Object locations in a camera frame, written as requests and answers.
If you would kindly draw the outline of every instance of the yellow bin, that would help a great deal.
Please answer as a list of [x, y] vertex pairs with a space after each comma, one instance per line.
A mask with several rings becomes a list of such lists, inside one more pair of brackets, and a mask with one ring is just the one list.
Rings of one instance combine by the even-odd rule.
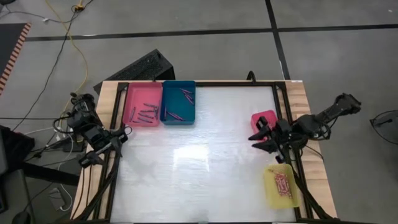
[[[289, 183], [291, 197], [280, 196], [278, 193], [275, 174], [285, 174]], [[269, 165], [264, 169], [264, 186], [266, 197], [271, 208], [294, 208], [300, 206], [299, 193], [294, 181], [292, 167], [288, 164]]]

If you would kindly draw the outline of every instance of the plastic container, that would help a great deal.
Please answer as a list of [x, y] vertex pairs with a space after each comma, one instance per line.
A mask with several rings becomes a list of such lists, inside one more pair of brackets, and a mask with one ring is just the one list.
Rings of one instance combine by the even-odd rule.
[[251, 116], [251, 128], [253, 129], [254, 134], [257, 134], [259, 132], [259, 129], [257, 128], [256, 123], [261, 116], [264, 116], [266, 118], [266, 120], [268, 121], [268, 127], [270, 127], [271, 129], [275, 127], [276, 121], [278, 120], [276, 117], [276, 114], [273, 110], [267, 110], [267, 111], [253, 114]]
[[[275, 181], [276, 174], [284, 174], [287, 176], [291, 197], [279, 195], [277, 183]], [[264, 169], [264, 186], [267, 195], [267, 201], [271, 208], [294, 208], [300, 206], [299, 194], [294, 181], [293, 170], [290, 165], [277, 164], [269, 165]]]
[[[196, 84], [194, 81], [164, 81], [160, 120], [165, 125], [194, 124], [195, 95]], [[183, 121], [174, 118], [169, 113], [176, 114]]]
[[[154, 127], [159, 125], [159, 111], [160, 105], [162, 102], [162, 84], [161, 83], [130, 83], [129, 89], [127, 92], [126, 105], [124, 105], [124, 115], [123, 115], [123, 123], [134, 127]], [[155, 108], [144, 105], [150, 104], [157, 106], [157, 116], [154, 112], [142, 113], [140, 110], [154, 110]], [[138, 113], [146, 114], [154, 117], [146, 118], [140, 116]], [[147, 123], [145, 121], [141, 121], [138, 118], [143, 118], [152, 123]]]

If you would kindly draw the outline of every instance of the blue bin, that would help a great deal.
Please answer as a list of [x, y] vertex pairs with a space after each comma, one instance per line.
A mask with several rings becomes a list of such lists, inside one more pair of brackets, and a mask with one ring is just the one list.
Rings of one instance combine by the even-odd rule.
[[[193, 104], [184, 95], [183, 90], [193, 99]], [[165, 125], [192, 125], [195, 122], [195, 95], [196, 84], [194, 81], [164, 81], [162, 107], [160, 109], [160, 120]], [[176, 114], [184, 121], [179, 121], [166, 112]]]

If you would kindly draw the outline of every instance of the black floor stripe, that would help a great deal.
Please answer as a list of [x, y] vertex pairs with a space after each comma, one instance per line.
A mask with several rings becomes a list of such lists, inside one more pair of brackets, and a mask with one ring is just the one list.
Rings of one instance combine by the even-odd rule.
[[[215, 34], [258, 34], [271, 32], [271, 28], [258, 29], [220, 29], [220, 30], [189, 30], [189, 31], [170, 31], [170, 32], [145, 32], [128, 34], [98, 34], [98, 35], [74, 35], [73, 40], [93, 40], [93, 39], [114, 39], [114, 38], [135, 38], [135, 37], [170, 37], [184, 35], [215, 35]], [[26, 41], [47, 41], [63, 40], [64, 36], [55, 37], [28, 37]]]
[[326, 27], [286, 27], [278, 28], [278, 32], [311, 32], [311, 31], [338, 31], [338, 30], [369, 30], [369, 29], [396, 29], [398, 24], [358, 25], [358, 26], [326, 26]]
[[278, 27], [276, 25], [274, 10], [272, 9], [271, 0], [266, 0], [266, 6], [268, 10], [269, 21], [271, 22], [272, 34], [274, 35], [274, 40], [276, 44], [276, 51], [278, 53], [280, 66], [282, 67], [282, 73], [286, 80], [290, 80], [289, 69], [287, 68], [287, 62], [285, 58], [284, 48], [282, 42], [280, 41]]

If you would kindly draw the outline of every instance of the floor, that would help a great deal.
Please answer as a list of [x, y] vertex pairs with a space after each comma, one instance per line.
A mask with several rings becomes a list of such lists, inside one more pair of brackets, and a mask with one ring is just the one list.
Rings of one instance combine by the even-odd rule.
[[[71, 33], [80, 37], [75, 42], [89, 66], [90, 76], [83, 91], [96, 95], [92, 86], [159, 49], [173, 64], [177, 79], [244, 79], [252, 70], [257, 79], [303, 80], [313, 113], [329, 106], [336, 95], [351, 93], [363, 102], [362, 111], [340, 118], [331, 140], [321, 142], [336, 211], [342, 220], [394, 223], [398, 219], [398, 149], [377, 136], [369, 119], [397, 108], [393, 102], [398, 97], [398, 27], [366, 26], [398, 24], [398, 2], [271, 0], [273, 21], [269, 19], [267, 1], [94, 0], [71, 28]], [[53, 0], [51, 4], [68, 20], [72, 16], [70, 8], [77, 2]], [[55, 18], [43, 0], [18, 0], [9, 9]], [[0, 23], [17, 22], [32, 23], [29, 37], [65, 35], [60, 24], [25, 14], [0, 19]], [[331, 26], [355, 27], [332, 31]], [[293, 27], [321, 28], [288, 29]], [[194, 35], [192, 30], [202, 32]], [[206, 30], [215, 30], [216, 34]], [[155, 33], [167, 31], [184, 32]], [[136, 37], [136, 33], [149, 33], [151, 37]], [[0, 108], [9, 108], [1, 109], [0, 117], [20, 118], [27, 113], [42, 90], [62, 43], [34, 40], [24, 44], [0, 97]], [[29, 118], [58, 117], [84, 74], [80, 56], [67, 42], [49, 85]], [[10, 128], [18, 122], [0, 119], [2, 125]], [[17, 130], [26, 133], [50, 126], [49, 120], [26, 120]], [[51, 135], [52, 131], [32, 134], [37, 147], [43, 146]], [[48, 152], [32, 162], [47, 164], [66, 155]], [[79, 171], [76, 164], [64, 164], [61, 170]], [[47, 184], [29, 179], [28, 185], [34, 195]], [[67, 189], [72, 196], [75, 194], [73, 187]], [[47, 194], [34, 200], [34, 208], [37, 223], [48, 223], [65, 214], [53, 210]]]

